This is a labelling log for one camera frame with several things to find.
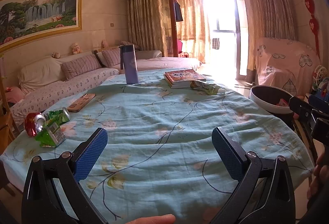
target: red can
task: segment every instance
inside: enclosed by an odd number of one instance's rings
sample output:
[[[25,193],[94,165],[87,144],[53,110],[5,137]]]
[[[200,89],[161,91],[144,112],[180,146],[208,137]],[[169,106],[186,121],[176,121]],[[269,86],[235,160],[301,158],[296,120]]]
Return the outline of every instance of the red can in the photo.
[[[30,137],[36,136],[41,130],[46,118],[40,113],[29,113],[24,120],[24,129]]]

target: trash can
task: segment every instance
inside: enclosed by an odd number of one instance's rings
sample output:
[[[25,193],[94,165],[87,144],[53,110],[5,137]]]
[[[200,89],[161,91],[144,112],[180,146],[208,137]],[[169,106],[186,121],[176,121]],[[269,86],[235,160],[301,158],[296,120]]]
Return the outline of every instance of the trash can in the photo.
[[[272,115],[281,119],[288,127],[293,129],[293,111],[289,107],[277,106],[280,99],[289,102],[292,95],[273,86],[257,85],[251,88],[249,99],[257,103]]]

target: book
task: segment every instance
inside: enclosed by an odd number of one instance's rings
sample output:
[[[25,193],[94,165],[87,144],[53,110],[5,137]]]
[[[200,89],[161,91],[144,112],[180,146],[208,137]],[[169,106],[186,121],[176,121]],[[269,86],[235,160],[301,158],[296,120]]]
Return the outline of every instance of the book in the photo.
[[[192,80],[206,81],[203,75],[193,69],[165,72],[164,78],[171,88],[187,88]]]
[[[82,108],[85,107],[85,105],[87,103],[89,103],[94,97],[96,96],[96,94],[94,93],[86,93],[84,95],[82,95],[80,98],[78,98],[77,100],[75,100],[69,107],[68,107],[68,111],[69,112],[79,112]]]

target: beige tiled wall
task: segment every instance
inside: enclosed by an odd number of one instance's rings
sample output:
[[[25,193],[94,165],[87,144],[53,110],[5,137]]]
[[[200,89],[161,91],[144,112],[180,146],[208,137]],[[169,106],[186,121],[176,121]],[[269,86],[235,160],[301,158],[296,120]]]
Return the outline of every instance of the beige tiled wall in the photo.
[[[313,49],[315,49],[315,36],[312,33],[309,21],[311,19],[310,12],[305,6],[305,0],[291,0],[292,10],[295,16],[295,28],[297,39]],[[319,50],[322,65],[328,68],[328,42],[329,42],[329,8],[324,0],[314,0],[315,18],[319,21]]]
[[[17,85],[20,68],[54,51],[62,56],[72,53],[77,42],[83,51],[101,47],[102,39],[118,45],[128,39],[127,0],[82,0],[82,30],[33,41],[4,53],[6,86]]]

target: stack of books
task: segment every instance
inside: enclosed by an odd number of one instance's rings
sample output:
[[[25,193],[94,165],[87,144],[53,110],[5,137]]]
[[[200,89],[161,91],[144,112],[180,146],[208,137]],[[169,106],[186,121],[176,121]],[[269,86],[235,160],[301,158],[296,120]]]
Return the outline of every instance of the stack of books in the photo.
[[[187,88],[192,80],[206,81],[205,76],[193,69],[165,72],[164,78],[171,88]]]

